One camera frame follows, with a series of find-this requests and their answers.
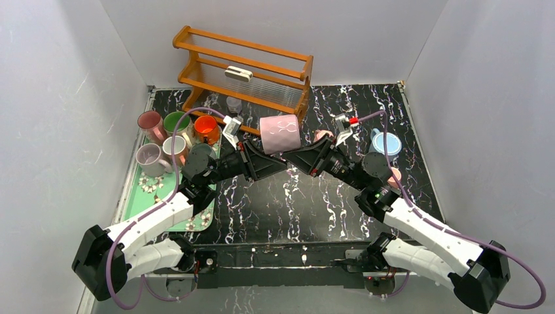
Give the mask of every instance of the black marble table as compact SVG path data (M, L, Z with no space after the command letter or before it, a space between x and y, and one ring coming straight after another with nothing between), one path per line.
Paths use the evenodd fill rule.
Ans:
M159 90L154 110L162 116L181 110L190 90ZM206 93L197 106L212 107L226 114L226 96ZM396 84L314 86L310 94L308 113L302 123L303 145L313 141L315 130L331 130L337 134L333 117L346 113L362 117L377 110L389 113L388 131L399 136L403 150L393 161L400 169L402 183L416 205L442 220L427 170L417 145L414 130ZM277 111L243 102L245 124L258 127L258 118L278 114ZM364 122L346 142L352 158L360 158L368 150L372 128L383 130L383 120ZM260 146L260 139L242 134ZM221 154L232 150L228 143ZM289 166L286 172L265 180L247 182L242 176L218 185L215 216L203 232L186 236L195 244L291 243L364 241L370 243L383 232L398 231L374 221L362 213L354 197L355 189L324 174L312 178Z

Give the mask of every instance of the white wall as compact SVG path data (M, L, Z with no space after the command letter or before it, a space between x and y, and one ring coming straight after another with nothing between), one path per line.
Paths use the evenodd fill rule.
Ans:
M451 0L407 82L448 223L499 241L544 279L546 304L526 313L555 313L554 30L552 0ZM536 301L535 281L511 272L500 300Z
M101 0L148 85L183 87L185 25L314 55L314 85L404 80L447 0Z
M114 214L147 88L98 0L0 6L0 311L75 313L71 263Z

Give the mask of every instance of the wooden rack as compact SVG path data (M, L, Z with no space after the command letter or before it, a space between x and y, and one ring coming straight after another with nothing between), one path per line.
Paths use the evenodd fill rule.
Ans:
M184 111L193 108L200 94L209 90L250 104L295 114L299 124L302 122L308 109L312 56L189 26L173 38L173 46L189 52L187 65L177 79L192 86L192 93L183 104ZM250 82L241 82L225 77L224 71L229 65L251 71L253 78ZM260 135L259 130L248 126L241 126L241 130Z

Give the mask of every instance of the mug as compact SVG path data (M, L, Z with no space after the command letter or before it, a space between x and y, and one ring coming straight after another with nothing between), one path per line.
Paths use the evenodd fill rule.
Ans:
M300 147L298 118L294 114L260 118L260 137L268 155L297 149Z
M199 116L194 122L194 134L201 143L214 145L220 139L218 122L213 116Z
M380 132L378 129L372 129L370 132L370 149L368 152L379 152L384 154L384 133ZM401 140L397 135L393 133L387 133L387 157L389 161L393 161L397 155L401 152Z
M397 178L397 180L399 180L399 182L400 182L401 181L401 172L396 167L391 167L391 170L393 172L393 175L387 180L387 183L393 188L399 188L399 185L397 184L397 182L395 182L395 179L393 178L393 176L395 176Z
M164 118L164 130L168 134L168 137L173 135L173 131L175 130L175 126L177 125L177 121L184 115L183 111L176 111L174 113L170 113ZM177 129L177 134L183 136L185 141L187 142L188 147L192 147L192 143L190 138L192 137L192 123L190 123L190 117L187 116Z
M168 138L164 130L162 116L156 111L147 111L141 114L137 119L137 124L151 143L161 145Z
M162 154L162 149L154 143L145 144L139 148L135 159L149 177L159 177L165 172L172 171L170 163Z
M328 135L331 139L333 138L333 133L328 130L316 130L314 131L314 142L318 142L324 135Z
M171 137L167 138L162 145L162 150L164 154L171 160ZM181 136L175 137L175 143L173 144L173 153L175 154L175 161L179 167L185 166L185 160L187 159L187 155L189 150L187 149L187 142Z

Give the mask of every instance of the pink mug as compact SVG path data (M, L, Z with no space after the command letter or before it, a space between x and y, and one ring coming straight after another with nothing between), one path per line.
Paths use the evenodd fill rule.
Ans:
M164 140L168 138L168 134L164 130L162 116L156 111L147 111L141 114L137 124L151 143L162 145Z
M294 114L260 118L260 138L268 155L299 148L298 118Z
M397 180L401 181L401 172L396 167L391 167L391 170L393 171L393 175L387 180L387 183L393 188L399 188L399 185L397 185L393 176L395 176Z

